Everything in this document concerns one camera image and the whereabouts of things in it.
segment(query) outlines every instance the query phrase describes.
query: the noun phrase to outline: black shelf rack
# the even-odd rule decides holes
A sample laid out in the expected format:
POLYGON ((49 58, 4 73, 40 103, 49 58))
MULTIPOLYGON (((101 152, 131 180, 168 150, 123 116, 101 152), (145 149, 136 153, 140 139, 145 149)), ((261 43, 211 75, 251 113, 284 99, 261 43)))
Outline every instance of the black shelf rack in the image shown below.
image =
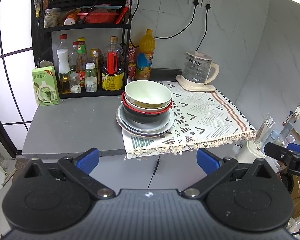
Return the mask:
MULTIPOLYGON (((71 10, 82 6, 92 6, 95 0, 50 0, 48 8, 61 8, 61 10, 71 10)), ((121 5, 124 8, 126 0, 98 0, 97 4, 111 3, 112 5, 121 5)), ((40 17, 36 18, 35 9, 33 2, 31 3, 31 33, 32 33, 32 44, 34 61, 38 65, 41 60, 49 60, 53 62, 52 52, 52 41, 51 33, 55 31, 75 30, 75 29, 91 29, 91 28, 111 28, 121 29, 122 39, 121 45, 125 52, 125 75, 124 75, 124 86, 127 83, 128 77, 128 44, 131 30, 131 17, 127 20, 129 11, 126 13, 124 20, 119 24, 114 23, 100 23, 100 24, 75 24, 56 26, 50 28, 44 28, 44 10, 41 10, 40 17)), ((74 93, 74 94, 60 94, 60 98, 78 98, 78 97, 93 97, 93 96, 118 96, 121 95, 122 90, 116 91, 105 91, 99 89, 96 92, 85 92, 74 93)))

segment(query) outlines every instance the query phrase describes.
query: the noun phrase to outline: blue gripper pad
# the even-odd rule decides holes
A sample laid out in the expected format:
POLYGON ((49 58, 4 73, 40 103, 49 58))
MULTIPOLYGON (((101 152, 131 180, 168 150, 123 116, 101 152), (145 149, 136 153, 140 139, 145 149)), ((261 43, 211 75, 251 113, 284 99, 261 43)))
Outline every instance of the blue gripper pad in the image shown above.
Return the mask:
POLYGON ((91 148, 85 153, 74 159, 74 165, 82 170, 85 174, 89 174, 99 163, 99 150, 91 148))
POLYGON ((287 149, 291 150, 291 151, 294 151, 294 152, 297 152, 297 153, 300 153, 300 145, 295 144, 295 143, 289 143, 288 146, 287 146, 287 149))
POLYGON ((200 148, 197 150, 197 164, 207 175, 209 175, 223 164, 223 160, 209 152, 207 149, 200 148))

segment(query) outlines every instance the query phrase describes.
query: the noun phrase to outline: kettle base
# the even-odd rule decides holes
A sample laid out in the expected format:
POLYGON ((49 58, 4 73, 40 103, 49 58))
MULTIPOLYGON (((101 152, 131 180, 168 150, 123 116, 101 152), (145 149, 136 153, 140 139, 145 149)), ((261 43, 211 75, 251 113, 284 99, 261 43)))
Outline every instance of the kettle base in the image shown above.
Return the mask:
POLYGON ((176 80, 182 86, 183 89, 190 92, 213 92, 216 90, 216 88, 212 85, 202 84, 200 87, 198 87, 198 83, 186 80, 183 76, 176 76, 176 80))

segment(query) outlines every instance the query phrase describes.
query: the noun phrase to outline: green box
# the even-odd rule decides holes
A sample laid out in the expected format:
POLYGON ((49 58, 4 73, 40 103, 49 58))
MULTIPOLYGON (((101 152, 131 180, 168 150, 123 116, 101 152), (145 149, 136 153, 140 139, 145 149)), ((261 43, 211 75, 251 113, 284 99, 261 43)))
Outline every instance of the green box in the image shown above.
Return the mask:
POLYGON ((33 69, 32 79, 35 99, 39 106, 59 104, 60 97, 54 66, 33 69))

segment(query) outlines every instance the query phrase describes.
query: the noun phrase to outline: gray countertop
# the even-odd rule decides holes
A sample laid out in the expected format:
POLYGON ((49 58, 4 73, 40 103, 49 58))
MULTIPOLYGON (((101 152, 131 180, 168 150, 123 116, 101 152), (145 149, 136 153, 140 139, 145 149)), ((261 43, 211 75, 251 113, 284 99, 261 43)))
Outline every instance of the gray countertop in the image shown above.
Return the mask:
POLYGON ((76 157, 96 147, 101 156, 125 154, 115 119, 120 96, 61 99, 59 105, 38 107, 22 154, 59 159, 76 157))

